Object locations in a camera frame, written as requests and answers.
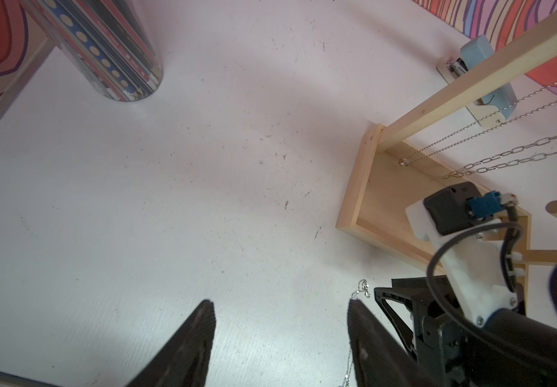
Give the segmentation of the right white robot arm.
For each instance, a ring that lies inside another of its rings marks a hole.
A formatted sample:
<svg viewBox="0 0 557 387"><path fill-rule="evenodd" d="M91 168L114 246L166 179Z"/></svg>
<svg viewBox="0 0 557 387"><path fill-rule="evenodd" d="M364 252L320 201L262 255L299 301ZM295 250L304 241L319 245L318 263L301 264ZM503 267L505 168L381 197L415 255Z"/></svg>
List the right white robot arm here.
<svg viewBox="0 0 557 387"><path fill-rule="evenodd" d="M557 266L550 294L557 312ZM374 295L408 358L388 368L390 385L403 375L410 386L557 386L557 329L525 316L522 305L496 311L478 328L457 323L423 277L394 280ZM487 345L477 331L508 347Z"/></svg>

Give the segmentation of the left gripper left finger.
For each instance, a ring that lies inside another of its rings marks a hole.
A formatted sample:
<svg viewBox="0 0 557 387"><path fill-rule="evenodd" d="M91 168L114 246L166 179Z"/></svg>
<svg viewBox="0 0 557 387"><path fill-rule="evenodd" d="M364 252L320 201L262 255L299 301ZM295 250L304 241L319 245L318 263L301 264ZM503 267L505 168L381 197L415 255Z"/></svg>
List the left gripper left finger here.
<svg viewBox="0 0 557 387"><path fill-rule="evenodd" d="M214 304L205 299L129 385L204 387L216 325Z"/></svg>

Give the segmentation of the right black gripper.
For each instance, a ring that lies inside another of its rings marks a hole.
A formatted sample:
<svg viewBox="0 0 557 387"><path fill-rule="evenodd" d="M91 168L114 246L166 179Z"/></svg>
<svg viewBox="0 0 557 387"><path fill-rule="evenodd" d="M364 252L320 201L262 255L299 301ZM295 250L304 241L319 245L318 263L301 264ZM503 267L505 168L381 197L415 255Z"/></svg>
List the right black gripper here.
<svg viewBox="0 0 557 387"><path fill-rule="evenodd" d="M409 356L440 386L524 386L525 367L483 345L444 312L423 277L374 289Z"/></svg>

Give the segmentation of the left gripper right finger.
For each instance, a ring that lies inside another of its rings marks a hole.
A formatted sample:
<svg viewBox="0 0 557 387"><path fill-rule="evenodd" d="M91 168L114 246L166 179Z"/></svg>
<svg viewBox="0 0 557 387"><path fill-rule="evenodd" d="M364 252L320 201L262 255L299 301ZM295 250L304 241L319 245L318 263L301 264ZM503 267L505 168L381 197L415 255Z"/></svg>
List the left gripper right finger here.
<svg viewBox="0 0 557 387"><path fill-rule="evenodd" d="M347 327L358 386L434 385L419 364L359 300L349 302Z"/></svg>

